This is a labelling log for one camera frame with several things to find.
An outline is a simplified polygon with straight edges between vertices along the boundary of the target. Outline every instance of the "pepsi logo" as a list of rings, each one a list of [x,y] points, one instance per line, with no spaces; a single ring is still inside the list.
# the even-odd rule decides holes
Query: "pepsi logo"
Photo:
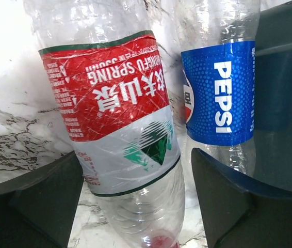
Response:
[[[194,93],[193,93],[191,83],[189,82],[186,75],[185,75],[185,78],[186,78],[186,80],[184,82],[185,119],[186,119],[186,123],[188,123],[193,115]]]

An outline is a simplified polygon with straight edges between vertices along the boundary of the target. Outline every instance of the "green stripe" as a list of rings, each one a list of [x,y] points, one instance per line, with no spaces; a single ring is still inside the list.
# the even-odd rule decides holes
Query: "green stripe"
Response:
[[[164,174],[162,174],[161,176],[159,176],[158,178],[155,178],[153,179],[152,181],[150,181],[149,183],[146,183],[140,187],[137,187],[135,189],[132,189],[132,190],[128,190],[128,191],[124,191],[124,192],[121,192],[121,193],[115,193],[115,194],[97,194],[97,193],[93,193],[95,196],[100,196],[100,197],[114,197],[114,196],[121,196],[121,195],[127,195],[127,194],[131,194],[131,193],[134,193],[136,191],[139,191],[139,190],[142,190],[143,188],[146,188],[148,187],[149,185],[157,182],[158,180],[160,180],[161,178],[164,178],[164,176],[166,176],[169,172],[172,171],[172,169],[175,168],[175,166],[178,164],[179,160],[181,159],[181,156],[179,155],[177,161],[173,164],[172,167],[170,167]]]
[[[95,44],[78,44],[78,45],[58,45],[58,46],[52,46],[50,48],[45,48],[39,50],[40,55],[44,55],[47,53],[54,53],[54,52],[60,52],[60,51],[74,51],[74,50],[89,50],[89,49],[100,49],[100,48],[110,48],[115,47],[117,45],[125,44],[133,39],[136,39],[143,35],[154,35],[151,30],[145,30],[140,31],[136,34],[127,36],[120,40],[115,40],[111,42],[103,42],[103,43],[95,43]]]

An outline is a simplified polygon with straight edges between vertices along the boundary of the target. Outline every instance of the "white marble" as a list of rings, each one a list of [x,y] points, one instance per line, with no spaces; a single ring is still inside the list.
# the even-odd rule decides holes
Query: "white marble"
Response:
[[[144,1],[160,47],[176,131],[184,135],[184,77],[172,21],[174,1]],[[262,1],[262,9],[283,2]],[[72,150],[34,41],[21,0],[0,0],[0,182]],[[198,206],[186,209],[179,242],[184,248],[207,247]],[[127,247],[85,185],[69,247]]]

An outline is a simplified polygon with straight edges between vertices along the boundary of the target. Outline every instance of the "green mountain logo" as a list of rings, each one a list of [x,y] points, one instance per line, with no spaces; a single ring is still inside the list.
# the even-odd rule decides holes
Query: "green mountain logo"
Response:
[[[150,159],[163,165],[167,150],[172,149],[172,137],[173,125],[170,121],[152,122],[143,130],[139,139],[124,149],[124,157],[144,166],[145,171],[148,171]]]

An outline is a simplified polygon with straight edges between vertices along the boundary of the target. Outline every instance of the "blue label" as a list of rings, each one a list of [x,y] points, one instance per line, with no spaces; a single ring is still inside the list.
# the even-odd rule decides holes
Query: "blue label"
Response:
[[[234,146],[253,137],[255,42],[182,52],[186,126],[195,141]]]

